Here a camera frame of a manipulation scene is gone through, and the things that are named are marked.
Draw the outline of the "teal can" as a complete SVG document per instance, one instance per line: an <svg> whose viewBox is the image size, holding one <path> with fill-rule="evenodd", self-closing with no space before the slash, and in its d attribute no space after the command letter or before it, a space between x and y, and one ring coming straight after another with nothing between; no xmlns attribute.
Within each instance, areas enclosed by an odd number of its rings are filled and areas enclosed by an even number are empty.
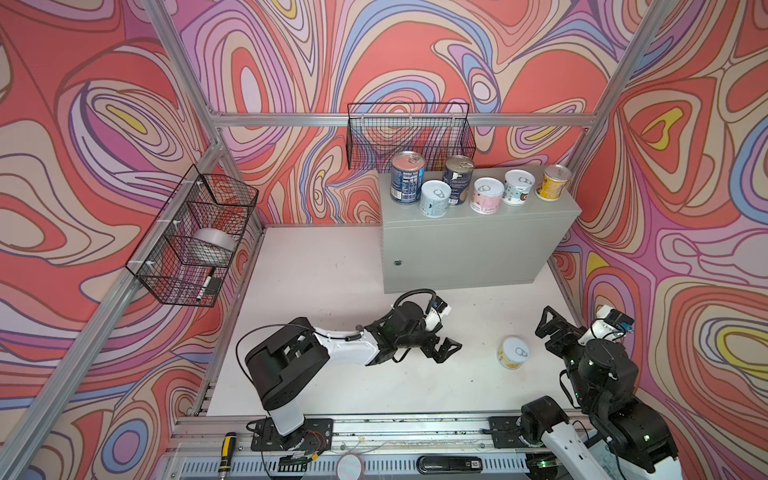
<svg viewBox="0 0 768 480"><path fill-rule="evenodd" d="M535 176L525 170L512 169L505 173L502 201L510 206L523 205L535 185Z"/></svg>
<svg viewBox="0 0 768 480"><path fill-rule="evenodd" d="M425 181L421 187L419 209L427 218L440 218L449 208L451 187L440 180Z"/></svg>

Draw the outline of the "teal can front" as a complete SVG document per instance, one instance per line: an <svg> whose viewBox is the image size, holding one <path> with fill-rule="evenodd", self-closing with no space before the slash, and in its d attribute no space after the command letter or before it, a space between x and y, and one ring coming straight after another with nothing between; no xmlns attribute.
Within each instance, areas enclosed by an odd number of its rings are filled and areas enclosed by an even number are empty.
<svg viewBox="0 0 768 480"><path fill-rule="evenodd" d="M512 169L505 173L502 201L510 206L523 205L535 185L535 176L525 170Z"/></svg>

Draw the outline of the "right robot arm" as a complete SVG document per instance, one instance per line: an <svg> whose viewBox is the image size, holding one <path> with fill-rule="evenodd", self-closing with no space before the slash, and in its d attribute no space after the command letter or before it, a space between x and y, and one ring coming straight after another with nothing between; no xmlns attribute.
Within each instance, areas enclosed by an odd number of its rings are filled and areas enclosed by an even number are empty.
<svg viewBox="0 0 768 480"><path fill-rule="evenodd" d="M576 409L594 430L583 441L559 404L544 396L525 404L520 438L547 447L575 479L679 479L682 466L663 416L635 394L639 368L622 341L634 319L609 306L599 307L588 327L577 327L547 306L535 329L548 352L564 363L562 376Z"/></svg>

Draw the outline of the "large blue-label can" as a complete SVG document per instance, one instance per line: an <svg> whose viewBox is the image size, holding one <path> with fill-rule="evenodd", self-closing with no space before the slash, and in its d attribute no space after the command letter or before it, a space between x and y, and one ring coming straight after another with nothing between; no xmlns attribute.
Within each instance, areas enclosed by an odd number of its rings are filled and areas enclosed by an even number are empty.
<svg viewBox="0 0 768 480"><path fill-rule="evenodd" d="M391 159L390 195L401 204L419 201L426 168L424 158L417 152L403 151Z"/></svg>

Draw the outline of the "small orange-label can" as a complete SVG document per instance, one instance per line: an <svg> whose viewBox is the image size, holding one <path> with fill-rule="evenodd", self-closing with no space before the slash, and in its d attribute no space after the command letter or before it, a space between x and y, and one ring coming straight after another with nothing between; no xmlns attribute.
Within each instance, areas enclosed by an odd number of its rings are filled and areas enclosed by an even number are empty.
<svg viewBox="0 0 768 480"><path fill-rule="evenodd" d="M538 198L544 201L557 201L566 190L572 172L563 165L549 165L544 169L541 182L535 189Z"/></svg>

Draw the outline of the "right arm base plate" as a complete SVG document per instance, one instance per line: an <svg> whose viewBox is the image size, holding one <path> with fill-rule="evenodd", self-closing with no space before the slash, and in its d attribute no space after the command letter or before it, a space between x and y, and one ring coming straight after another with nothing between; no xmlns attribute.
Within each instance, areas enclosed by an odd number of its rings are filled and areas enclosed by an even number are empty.
<svg viewBox="0 0 768 480"><path fill-rule="evenodd" d="M542 445L534 436L534 424L527 415L491 416L488 418L488 434L497 449L536 448Z"/></svg>

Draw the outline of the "chopped tomato can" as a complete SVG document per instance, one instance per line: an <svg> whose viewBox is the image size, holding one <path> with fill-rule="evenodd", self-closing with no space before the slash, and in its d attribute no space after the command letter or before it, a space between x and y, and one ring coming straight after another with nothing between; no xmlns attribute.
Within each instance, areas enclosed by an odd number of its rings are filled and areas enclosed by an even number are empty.
<svg viewBox="0 0 768 480"><path fill-rule="evenodd" d="M463 155L455 155L445 161L442 181L451 189L450 206L458 206L465 202L474 169L474 162Z"/></svg>

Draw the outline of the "pink-label can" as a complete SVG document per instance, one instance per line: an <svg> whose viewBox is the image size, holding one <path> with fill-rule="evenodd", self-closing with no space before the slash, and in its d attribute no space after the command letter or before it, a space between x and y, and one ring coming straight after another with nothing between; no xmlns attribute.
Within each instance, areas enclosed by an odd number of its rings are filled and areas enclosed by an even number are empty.
<svg viewBox="0 0 768 480"><path fill-rule="evenodd" d="M492 177L481 177L474 182L470 208L482 215L494 214L502 201L504 184Z"/></svg>

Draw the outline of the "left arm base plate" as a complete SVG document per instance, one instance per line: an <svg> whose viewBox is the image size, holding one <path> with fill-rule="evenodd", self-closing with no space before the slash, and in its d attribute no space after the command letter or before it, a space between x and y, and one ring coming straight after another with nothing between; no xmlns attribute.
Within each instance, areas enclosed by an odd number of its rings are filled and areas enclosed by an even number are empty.
<svg viewBox="0 0 768 480"><path fill-rule="evenodd" d="M255 452L322 453L332 446L333 420L305 419L292 433L278 432L272 418L254 420L246 425L252 434L251 450Z"/></svg>

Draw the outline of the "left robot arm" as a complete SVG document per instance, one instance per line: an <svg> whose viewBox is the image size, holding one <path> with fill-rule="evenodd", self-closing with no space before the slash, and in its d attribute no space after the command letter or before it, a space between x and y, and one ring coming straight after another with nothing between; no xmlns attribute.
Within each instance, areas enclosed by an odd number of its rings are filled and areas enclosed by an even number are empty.
<svg viewBox="0 0 768 480"><path fill-rule="evenodd" d="M379 319L353 331L326 330L297 317L251 348L239 362L255 387L261 405L281 437L305 429L297 397L329 364L376 366L400 363L401 351L419 350L437 364L461 350L462 344L441 338L450 305L436 291L420 288L396 298Z"/></svg>

